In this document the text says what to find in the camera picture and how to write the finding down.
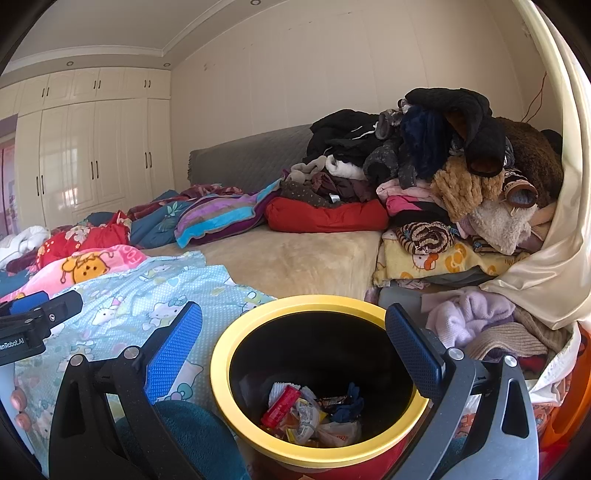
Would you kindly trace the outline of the person's left hand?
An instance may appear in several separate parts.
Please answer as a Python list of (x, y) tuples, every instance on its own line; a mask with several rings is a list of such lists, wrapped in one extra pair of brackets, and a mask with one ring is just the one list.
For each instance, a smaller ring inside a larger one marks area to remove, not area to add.
[(27, 407), (27, 398), (24, 392), (20, 388), (15, 388), (10, 396), (10, 402), (13, 408), (17, 411), (17, 415), (14, 417), (16, 425), (28, 432), (31, 429), (32, 422), (30, 417), (25, 413)]

